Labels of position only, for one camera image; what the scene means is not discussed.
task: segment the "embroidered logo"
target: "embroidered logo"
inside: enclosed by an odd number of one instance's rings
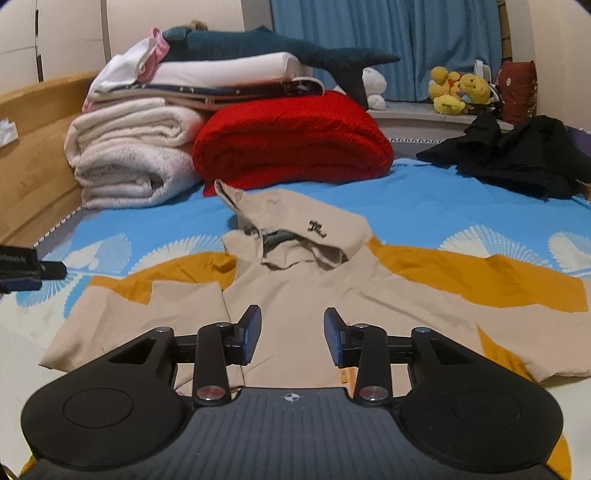
[[[322,229],[322,223],[317,222],[316,220],[310,220],[310,226],[308,227],[308,231],[309,232],[316,232],[318,235],[320,235],[322,238],[324,238],[326,236],[326,233],[322,233],[321,229]]]

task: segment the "circular pad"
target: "circular pad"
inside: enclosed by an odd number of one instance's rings
[[[79,427],[104,429],[125,420],[134,409],[131,397],[112,388],[79,392],[64,405],[64,417]]]
[[[441,375],[414,387],[401,423],[420,450],[455,468],[500,473],[545,462],[562,430],[552,396],[523,382]]]
[[[180,432],[186,408],[140,365],[82,367],[38,390],[25,404],[22,431],[36,457],[80,470],[128,465]]]

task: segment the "blue bed sheet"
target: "blue bed sheet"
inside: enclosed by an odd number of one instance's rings
[[[591,208],[584,199],[529,198],[465,178],[455,168],[399,159],[381,179],[343,185],[302,182],[279,186],[363,215],[388,244],[440,248],[487,257],[503,254],[577,277],[591,277]],[[64,317],[92,275],[123,277],[199,251],[221,251],[235,228],[218,197],[195,190],[148,209],[106,210],[81,222],[46,255],[70,275],[17,303],[43,302],[71,282]]]

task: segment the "black jacket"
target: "black jacket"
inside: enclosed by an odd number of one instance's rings
[[[494,117],[480,113],[465,130],[417,154],[437,166],[457,165],[462,175],[546,199],[566,199],[591,182],[591,158],[579,151],[564,124],[544,115],[501,133]]]

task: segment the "white stuffed toy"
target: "white stuffed toy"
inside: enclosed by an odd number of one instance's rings
[[[378,72],[376,69],[366,67],[363,69],[363,86],[365,87],[365,93],[368,96],[368,105],[370,110],[386,110],[386,101],[382,94],[386,91],[388,84],[384,75]],[[334,88],[335,92],[345,92],[338,85]]]

